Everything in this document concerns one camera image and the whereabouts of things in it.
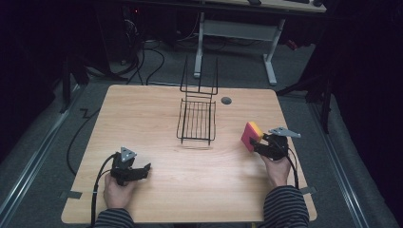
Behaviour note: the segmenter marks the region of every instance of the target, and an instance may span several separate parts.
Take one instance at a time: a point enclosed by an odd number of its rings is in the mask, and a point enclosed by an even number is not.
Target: red sponge
[[[249,152],[253,152],[253,145],[250,143],[250,138],[256,140],[258,143],[260,143],[261,138],[263,138],[263,132],[258,128],[255,122],[248,122],[246,124],[242,137],[240,138]]]

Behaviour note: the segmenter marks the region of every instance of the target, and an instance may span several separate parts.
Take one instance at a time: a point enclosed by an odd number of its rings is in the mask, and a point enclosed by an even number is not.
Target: hand
[[[126,208],[133,197],[136,181],[126,182],[126,186],[121,186],[112,178],[110,174],[105,175],[104,199],[107,208]]]
[[[266,164],[266,171],[269,177],[269,183],[273,188],[287,185],[288,175],[290,174],[291,164],[287,158],[272,161],[267,157],[260,155]]]

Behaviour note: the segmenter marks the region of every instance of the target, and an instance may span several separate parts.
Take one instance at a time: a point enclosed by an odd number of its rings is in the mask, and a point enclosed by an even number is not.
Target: wooden table
[[[223,104],[229,97],[232,104]],[[113,85],[109,88],[68,199],[65,223],[89,223],[92,188],[103,162],[125,146],[138,156],[134,167],[151,162],[146,180],[140,180],[128,211],[136,222],[262,221],[262,206],[272,189],[257,153],[240,141],[247,122],[267,133],[287,127],[273,90],[219,88],[216,139],[207,142],[177,138],[181,99],[178,87]],[[290,148],[294,150],[289,139]],[[307,186],[298,165],[299,186]],[[289,184],[294,184],[290,174]],[[97,214],[106,209],[104,179],[100,181]],[[305,195],[310,220],[317,212]]]

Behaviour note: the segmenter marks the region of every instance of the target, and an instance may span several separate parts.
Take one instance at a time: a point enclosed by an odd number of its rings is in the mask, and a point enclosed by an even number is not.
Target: metal rail
[[[71,106],[77,101],[78,97],[82,94],[83,88],[81,86],[75,86],[73,92],[73,99],[71,101]],[[65,121],[66,117],[69,114],[69,109],[67,109],[64,113],[61,113],[60,117],[56,121],[56,123],[52,126],[52,128],[48,131],[47,135],[43,139],[39,149],[35,151],[29,160],[27,166],[21,173],[18,181],[12,187],[9,195],[6,200],[0,207],[0,227],[7,227],[10,223],[12,216],[17,210],[19,204],[23,200],[25,194],[28,192],[30,185],[33,183],[36,175],[42,167],[45,159],[48,156],[49,148],[53,143],[55,136],[57,135],[60,127]]]
[[[319,107],[315,104],[308,104],[311,114],[317,119],[315,121],[317,129],[321,132],[321,136],[325,145],[327,147],[327,152],[329,156],[329,160],[331,162],[332,168],[335,171],[335,176],[340,187],[341,193],[346,200],[346,204],[352,214],[353,221],[355,223],[355,227],[370,227],[368,225],[367,219],[365,218],[365,214],[361,209],[358,198],[355,194],[355,190],[353,186],[350,184],[346,173],[344,172],[343,166],[341,165],[340,160],[336,154],[336,150],[333,146],[332,140],[328,134],[326,134],[320,124],[320,110]]]

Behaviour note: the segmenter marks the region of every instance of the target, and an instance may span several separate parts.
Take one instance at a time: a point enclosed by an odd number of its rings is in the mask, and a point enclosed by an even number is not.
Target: wire basket
[[[197,79],[197,85],[189,85],[187,75],[187,57],[184,63],[181,81],[181,92],[184,99],[181,100],[181,112],[178,121],[177,137],[184,140],[211,141],[216,139],[216,102],[212,101],[213,95],[217,95],[218,88],[218,59],[214,77],[205,85],[202,82],[202,74]]]

